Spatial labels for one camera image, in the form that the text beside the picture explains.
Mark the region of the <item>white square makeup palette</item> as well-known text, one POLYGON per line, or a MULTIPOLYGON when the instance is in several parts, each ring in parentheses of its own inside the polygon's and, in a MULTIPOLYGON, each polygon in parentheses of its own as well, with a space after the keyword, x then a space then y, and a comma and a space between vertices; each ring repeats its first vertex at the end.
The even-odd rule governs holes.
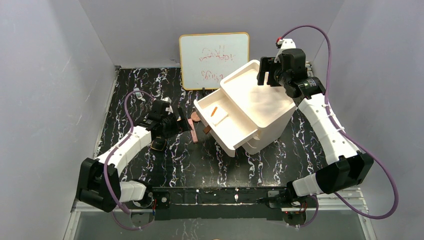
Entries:
POLYGON ((228 114, 228 112, 225 110, 225 109, 223 109, 222 107, 220 107, 220 106, 215 106, 213 109, 212 109, 212 112, 211 112, 211 114, 210 114, 210 117, 211 117, 211 121, 212 121, 212 124, 214 125, 214 126, 217 126, 219 123, 221 123, 227 116, 228 116, 229 114, 228 114))

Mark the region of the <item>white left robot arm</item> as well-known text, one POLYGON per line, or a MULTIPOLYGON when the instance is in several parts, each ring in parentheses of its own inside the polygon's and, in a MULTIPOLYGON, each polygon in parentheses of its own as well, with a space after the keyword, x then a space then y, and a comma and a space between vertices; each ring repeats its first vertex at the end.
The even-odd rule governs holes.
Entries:
POLYGON ((121 140, 100 156, 81 163, 76 199, 107 213, 116 207, 128 213, 125 203, 143 200, 150 190, 139 180, 121 181, 123 170, 146 147, 158 145, 163 150, 167 139, 191 129, 181 107, 173 111, 167 97, 154 100, 151 110, 121 140))

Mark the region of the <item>white top drawer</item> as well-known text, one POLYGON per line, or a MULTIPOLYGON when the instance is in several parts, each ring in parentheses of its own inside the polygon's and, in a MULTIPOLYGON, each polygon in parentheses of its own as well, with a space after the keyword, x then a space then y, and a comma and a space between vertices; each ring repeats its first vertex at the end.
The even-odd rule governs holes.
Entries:
POLYGON ((211 126, 209 134, 230 157, 234 157, 236 149, 251 140, 258 132, 258 127, 253 121, 221 89, 195 100, 194 107, 202 124, 205 127, 211 126), (228 116, 216 126, 212 124, 211 119, 211 112, 215 106, 222 107, 228 112, 228 116))

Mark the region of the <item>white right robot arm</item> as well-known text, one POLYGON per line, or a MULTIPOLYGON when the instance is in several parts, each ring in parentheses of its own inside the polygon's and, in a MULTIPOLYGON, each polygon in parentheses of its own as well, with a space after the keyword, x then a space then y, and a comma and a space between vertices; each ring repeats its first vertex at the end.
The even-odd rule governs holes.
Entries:
POLYGON ((294 202, 309 195, 332 194, 364 181, 374 159, 348 140, 342 127, 333 125, 336 116, 325 102, 325 86, 318 77, 308 75, 302 49, 290 48, 276 57, 261 57, 256 78, 259 86, 284 88, 312 126, 327 162, 317 172, 289 181, 280 198, 294 202))

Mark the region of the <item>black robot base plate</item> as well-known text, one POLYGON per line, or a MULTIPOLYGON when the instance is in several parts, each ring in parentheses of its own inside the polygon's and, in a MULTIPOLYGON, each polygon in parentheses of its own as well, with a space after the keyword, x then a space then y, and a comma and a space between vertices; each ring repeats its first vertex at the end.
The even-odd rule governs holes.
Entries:
POLYGON ((153 187, 132 212, 151 211, 157 221, 179 219, 265 219, 303 225, 314 216, 311 196, 286 199, 285 187, 153 187))

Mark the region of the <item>pink rectangular makeup stick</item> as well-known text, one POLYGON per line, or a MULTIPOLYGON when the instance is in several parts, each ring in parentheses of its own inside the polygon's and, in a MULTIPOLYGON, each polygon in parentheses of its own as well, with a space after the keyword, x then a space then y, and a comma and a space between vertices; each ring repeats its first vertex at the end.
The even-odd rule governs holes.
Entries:
POLYGON ((191 137, 192 137, 192 141, 193 141, 193 143, 197 143, 198 137, 197 137, 197 134, 196 134, 196 130, 195 130, 195 127, 194 127, 193 120, 191 118, 189 118, 187 121, 188 121, 189 126, 191 127, 190 134, 191 134, 191 137))

